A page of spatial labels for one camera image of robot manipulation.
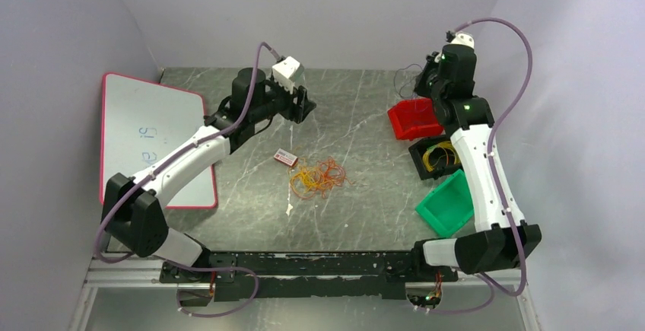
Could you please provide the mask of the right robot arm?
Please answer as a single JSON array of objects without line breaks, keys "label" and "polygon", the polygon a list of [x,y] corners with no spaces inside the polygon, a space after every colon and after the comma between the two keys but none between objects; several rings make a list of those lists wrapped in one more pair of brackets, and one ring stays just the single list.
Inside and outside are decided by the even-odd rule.
[{"label": "right robot arm", "polygon": [[474,205],[475,233],[422,242],[411,259],[411,273],[430,280],[440,266],[465,274],[524,269],[526,257],[542,239],[537,224],[527,224],[513,199],[499,160],[495,119],[486,99],[474,95],[477,62],[471,46],[446,44],[427,59],[415,88],[433,102],[438,123],[456,149]]}]

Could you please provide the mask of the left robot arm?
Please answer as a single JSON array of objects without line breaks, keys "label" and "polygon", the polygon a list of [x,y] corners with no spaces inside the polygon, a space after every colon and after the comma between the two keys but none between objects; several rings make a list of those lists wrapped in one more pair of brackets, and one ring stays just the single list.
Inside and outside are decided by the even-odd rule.
[{"label": "left robot arm", "polygon": [[164,209],[202,171],[232,155],[259,133],[257,124],[277,115],[303,122],[316,108],[304,86],[285,87],[277,72],[266,75],[243,68],[231,83],[231,93],[203,126],[180,147],[152,166],[131,176],[116,173],[106,183],[103,213],[94,251],[100,255],[104,234],[125,245],[132,255],[156,256],[179,266],[191,282],[211,270],[211,252],[187,234],[172,229]]}]

